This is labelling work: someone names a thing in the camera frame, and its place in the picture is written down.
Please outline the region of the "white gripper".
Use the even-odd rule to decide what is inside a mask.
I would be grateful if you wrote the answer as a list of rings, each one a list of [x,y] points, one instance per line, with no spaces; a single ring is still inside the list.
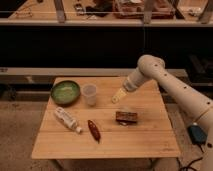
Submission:
[[[123,83],[123,87],[127,92],[134,92],[140,88],[145,82],[149,80],[139,68],[132,71]],[[120,88],[112,97],[111,101],[113,103],[118,103],[122,98],[124,98],[127,93],[123,88]]]

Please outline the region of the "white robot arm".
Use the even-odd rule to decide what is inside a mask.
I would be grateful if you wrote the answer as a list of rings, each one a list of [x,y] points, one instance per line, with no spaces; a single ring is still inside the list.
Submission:
[[[205,152],[200,171],[213,171],[213,100],[190,87],[165,69],[165,62],[159,57],[143,55],[137,68],[124,80],[121,88],[112,96],[118,103],[128,92],[134,92],[145,82],[154,79],[176,103],[207,134]]]

